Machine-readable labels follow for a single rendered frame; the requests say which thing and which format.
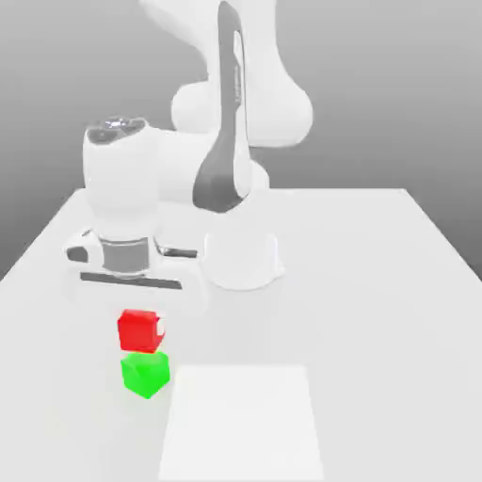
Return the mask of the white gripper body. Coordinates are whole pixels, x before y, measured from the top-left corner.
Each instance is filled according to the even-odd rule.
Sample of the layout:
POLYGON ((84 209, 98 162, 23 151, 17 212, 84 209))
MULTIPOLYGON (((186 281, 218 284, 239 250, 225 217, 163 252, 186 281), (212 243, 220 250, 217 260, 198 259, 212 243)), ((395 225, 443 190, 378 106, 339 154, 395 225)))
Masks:
POLYGON ((130 309, 197 316, 208 307, 202 274, 185 265, 163 266, 136 279, 70 266, 66 269, 66 296, 78 306, 113 313, 130 309))

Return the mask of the small red cube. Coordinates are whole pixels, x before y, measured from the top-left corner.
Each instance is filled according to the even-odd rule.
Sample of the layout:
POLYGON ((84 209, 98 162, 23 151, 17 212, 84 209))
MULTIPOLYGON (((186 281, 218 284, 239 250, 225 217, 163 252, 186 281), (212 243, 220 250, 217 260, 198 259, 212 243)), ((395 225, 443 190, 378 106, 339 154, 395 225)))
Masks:
POLYGON ((156 332, 159 317, 152 311, 124 310, 117 321, 120 349, 153 354, 165 337, 156 332))

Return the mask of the small green cube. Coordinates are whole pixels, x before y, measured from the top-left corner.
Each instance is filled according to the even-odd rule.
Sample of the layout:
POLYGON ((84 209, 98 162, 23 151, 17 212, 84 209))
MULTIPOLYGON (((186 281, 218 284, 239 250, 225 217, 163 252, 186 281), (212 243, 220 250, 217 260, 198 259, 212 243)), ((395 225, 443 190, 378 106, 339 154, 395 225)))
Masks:
POLYGON ((120 361, 124 386, 149 399, 170 381, 167 354, 131 352, 120 361))

